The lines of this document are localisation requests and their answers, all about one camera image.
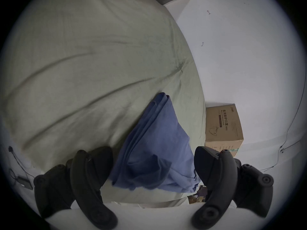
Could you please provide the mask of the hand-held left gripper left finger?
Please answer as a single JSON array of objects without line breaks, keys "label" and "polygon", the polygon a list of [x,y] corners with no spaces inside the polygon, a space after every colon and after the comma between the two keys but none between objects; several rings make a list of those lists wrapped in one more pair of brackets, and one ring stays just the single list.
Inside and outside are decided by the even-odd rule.
[{"label": "hand-held left gripper left finger", "polygon": [[98,229],[111,230],[116,215],[102,200],[100,189],[113,168],[113,152],[108,146],[90,152],[79,150],[65,165],[59,164],[34,178],[35,201],[43,219],[71,209],[76,201],[88,220]]}]

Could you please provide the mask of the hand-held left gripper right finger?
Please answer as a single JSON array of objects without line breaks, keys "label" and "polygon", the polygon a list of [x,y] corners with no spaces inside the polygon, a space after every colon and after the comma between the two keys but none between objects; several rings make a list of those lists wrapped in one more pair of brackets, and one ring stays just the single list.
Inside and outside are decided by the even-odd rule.
[{"label": "hand-held left gripper right finger", "polygon": [[230,203],[265,218],[271,207],[274,179],[249,164],[241,164],[229,150],[218,152],[197,147],[194,154],[197,175],[207,187],[205,204],[191,218],[196,229],[213,227]]}]

